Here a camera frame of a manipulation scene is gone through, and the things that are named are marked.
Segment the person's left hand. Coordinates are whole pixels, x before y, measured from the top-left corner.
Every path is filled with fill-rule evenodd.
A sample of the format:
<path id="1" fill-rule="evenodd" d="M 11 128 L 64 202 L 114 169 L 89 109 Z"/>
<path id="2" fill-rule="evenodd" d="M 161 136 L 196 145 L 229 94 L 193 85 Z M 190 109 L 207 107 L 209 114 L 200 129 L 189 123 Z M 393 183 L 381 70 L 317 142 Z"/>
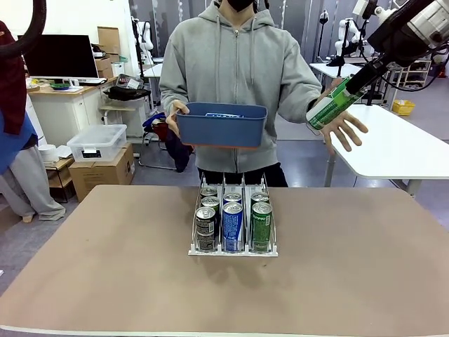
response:
<path id="1" fill-rule="evenodd" d="M 349 144 L 349 140 L 355 144 L 355 146 L 361 146 L 362 140 L 357 136 L 354 131 L 354 127 L 362 133 L 367 133 L 368 128 L 359 119 L 348 113 L 348 111 L 342 112 L 332 122 L 325 125 L 321 129 L 321 134 L 324 139 L 324 143 L 328 148 L 329 154 L 334 154 L 335 150 L 331 134 L 333 133 L 338 139 L 340 144 L 347 152 L 351 152 L 352 148 Z"/>

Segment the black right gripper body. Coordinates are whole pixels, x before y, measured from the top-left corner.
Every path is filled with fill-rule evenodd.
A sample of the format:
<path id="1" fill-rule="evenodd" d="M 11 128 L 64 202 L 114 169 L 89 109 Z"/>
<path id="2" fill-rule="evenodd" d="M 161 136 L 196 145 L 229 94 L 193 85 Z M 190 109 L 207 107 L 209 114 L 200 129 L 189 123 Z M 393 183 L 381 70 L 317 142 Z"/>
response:
<path id="1" fill-rule="evenodd" d="M 393 26 L 391 19 L 395 12 L 396 9 L 375 9 L 379 26 L 368 38 L 368 43 L 379 53 L 375 62 L 383 67 L 391 63 L 407 67 L 429 53 L 429 46 L 407 24 Z"/>

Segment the person's right hand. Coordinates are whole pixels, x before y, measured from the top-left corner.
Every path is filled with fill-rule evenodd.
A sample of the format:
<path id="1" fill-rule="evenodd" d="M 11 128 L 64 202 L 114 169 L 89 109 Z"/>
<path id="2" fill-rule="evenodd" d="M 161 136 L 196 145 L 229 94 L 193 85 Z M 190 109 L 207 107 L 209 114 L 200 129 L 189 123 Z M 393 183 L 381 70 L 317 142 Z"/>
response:
<path id="1" fill-rule="evenodd" d="M 174 100 L 171 105 L 169 115 L 166 117 L 166 123 L 169 129 L 180 137 L 180 130 L 177 124 L 177 114 L 189 114 L 188 107 L 181 100 Z"/>

